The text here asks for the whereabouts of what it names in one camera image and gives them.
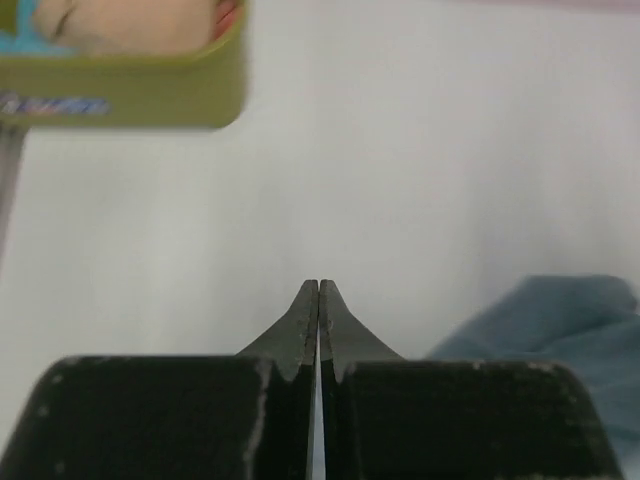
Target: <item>logo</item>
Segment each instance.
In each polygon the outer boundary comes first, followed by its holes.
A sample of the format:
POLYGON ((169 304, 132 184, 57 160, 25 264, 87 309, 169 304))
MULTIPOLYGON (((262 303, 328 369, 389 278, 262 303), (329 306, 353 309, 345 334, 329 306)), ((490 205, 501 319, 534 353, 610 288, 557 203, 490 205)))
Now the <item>logo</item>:
POLYGON ((0 113, 5 115, 106 115, 109 103, 101 98, 25 97, 16 92, 0 90, 0 113))

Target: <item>towel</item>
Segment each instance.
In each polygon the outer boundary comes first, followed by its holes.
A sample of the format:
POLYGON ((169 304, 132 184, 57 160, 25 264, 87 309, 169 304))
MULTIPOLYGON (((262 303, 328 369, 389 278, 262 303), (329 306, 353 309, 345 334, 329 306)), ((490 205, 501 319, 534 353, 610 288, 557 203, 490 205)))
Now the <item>towel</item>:
POLYGON ((620 464, 637 465, 640 317, 636 307, 633 291, 619 278, 534 277, 463 325, 428 358, 564 364, 589 391, 620 464))
POLYGON ((17 9, 17 35, 0 31, 0 54, 4 55, 70 55, 72 49, 49 44, 33 28, 31 18, 39 0, 19 0, 17 9))

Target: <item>plush toy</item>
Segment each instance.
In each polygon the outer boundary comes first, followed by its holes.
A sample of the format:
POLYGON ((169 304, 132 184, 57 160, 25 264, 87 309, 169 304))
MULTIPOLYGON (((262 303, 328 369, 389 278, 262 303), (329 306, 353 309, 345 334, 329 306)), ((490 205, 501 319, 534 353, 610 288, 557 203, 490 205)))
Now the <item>plush toy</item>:
POLYGON ((40 0, 36 30, 89 55, 172 55, 215 38, 217 0, 40 0))

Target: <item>white table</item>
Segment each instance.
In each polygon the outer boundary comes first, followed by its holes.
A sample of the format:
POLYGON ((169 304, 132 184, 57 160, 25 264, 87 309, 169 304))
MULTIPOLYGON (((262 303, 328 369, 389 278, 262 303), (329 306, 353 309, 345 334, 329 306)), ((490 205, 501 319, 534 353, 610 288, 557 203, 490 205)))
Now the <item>white table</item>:
POLYGON ((231 127, 32 131, 0 443, 68 353, 235 352, 301 282, 420 356, 523 275, 640 281, 640 16, 269 0, 231 127))

